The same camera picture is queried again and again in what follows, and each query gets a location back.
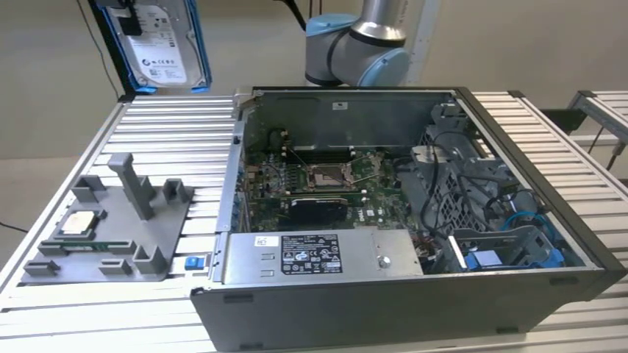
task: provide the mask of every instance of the blue cable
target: blue cable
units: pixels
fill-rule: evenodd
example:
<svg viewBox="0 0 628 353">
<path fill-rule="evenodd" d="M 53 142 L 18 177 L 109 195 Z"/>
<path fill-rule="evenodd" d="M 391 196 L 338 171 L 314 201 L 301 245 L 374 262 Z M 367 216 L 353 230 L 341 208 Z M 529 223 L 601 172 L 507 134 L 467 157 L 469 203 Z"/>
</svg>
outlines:
<svg viewBox="0 0 628 353">
<path fill-rule="evenodd" d="M 517 214 L 514 214 L 511 217 L 509 217 L 505 225 L 502 226 L 501 230 L 505 231 L 509 229 L 509 227 L 511 226 L 511 223 L 513 221 L 518 218 L 518 217 L 522 217 L 523 215 L 529 215 L 531 217 L 535 217 L 539 221 L 542 221 L 543 225 L 547 226 L 549 230 L 550 230 L 550 233 L 553 235 L 553 239 L 550 240 L 551 243 L 555 242 L 557 240 L 557 233 L 555 233 L 555 230 L 554 230 L 554 227 L 553 225 L 549 223 L 549 221 L 546 220 L 546 218 L 537 214 L 535 212 L 530 212 L 530 211 L 522 211 L 522 212 L 517 212 Z"/>
</svg>

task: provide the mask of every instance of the blue connector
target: blue connector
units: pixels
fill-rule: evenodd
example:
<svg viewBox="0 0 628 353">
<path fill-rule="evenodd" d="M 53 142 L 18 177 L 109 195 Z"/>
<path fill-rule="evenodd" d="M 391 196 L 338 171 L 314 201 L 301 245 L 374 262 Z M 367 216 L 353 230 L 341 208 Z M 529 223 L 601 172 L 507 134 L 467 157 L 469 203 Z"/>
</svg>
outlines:
<svg viewBox="0 0 628 353">
<path fill-rule="evenodd" d="M 186 259 L 186 271 L 203 270 L 206 267 L 206 258 L 189 256 Z"/>
</svg>

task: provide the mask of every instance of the green circuit board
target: green circuit board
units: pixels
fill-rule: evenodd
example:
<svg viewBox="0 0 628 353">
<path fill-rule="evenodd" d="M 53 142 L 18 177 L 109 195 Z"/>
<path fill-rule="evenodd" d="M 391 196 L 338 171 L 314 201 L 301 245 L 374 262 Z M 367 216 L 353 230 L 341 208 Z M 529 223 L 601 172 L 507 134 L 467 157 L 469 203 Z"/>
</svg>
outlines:
<svg viewBox="0 0 628 353">
<path fill-rule="evenodd" d="M 286 226 L 297 199 L 346 199 L 347 218 L 331 224 Z M 358 151 L 347 163 L 290 164 L 259 153 L 247 167 L 251 231 L 310 229 L 417 229 L 397 181 L 393 160 L 375 149 Z"/>
</svg>

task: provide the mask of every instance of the motherboard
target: motherboard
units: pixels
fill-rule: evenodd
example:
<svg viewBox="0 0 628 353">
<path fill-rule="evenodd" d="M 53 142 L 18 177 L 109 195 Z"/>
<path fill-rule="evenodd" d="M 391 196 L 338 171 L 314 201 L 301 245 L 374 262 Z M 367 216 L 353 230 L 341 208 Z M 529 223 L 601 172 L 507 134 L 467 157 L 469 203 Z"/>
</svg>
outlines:
<svg viewBox="0 0 628 353">
<path fill-rule="evenodd" d="M 383 149 L 255 153 L 247 164 L 254 232 L 417 229 Z"/>
</svg>

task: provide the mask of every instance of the hard drive label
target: hard drive label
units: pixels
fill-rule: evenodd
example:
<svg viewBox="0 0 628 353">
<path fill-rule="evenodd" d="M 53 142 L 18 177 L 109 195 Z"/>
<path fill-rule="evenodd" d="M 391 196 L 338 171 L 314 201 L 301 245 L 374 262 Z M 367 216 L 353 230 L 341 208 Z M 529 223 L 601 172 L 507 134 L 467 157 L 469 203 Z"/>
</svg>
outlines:
<svg viewBox="0 0 628 353">
<path fill-rule="evenodd" d="M 282 236 L 282 272 L 285 274 L 341 274 L 338 234 Z"/>
<path fill-rule="evenodd" d="M 185 83 L 189 80 L 179 43 L 169 13 L 155 5 L 137 5 L 143 34 L 130 37 L 138 57 L 138 67 L 151 80 L 161 84 Z"/>
</svg>

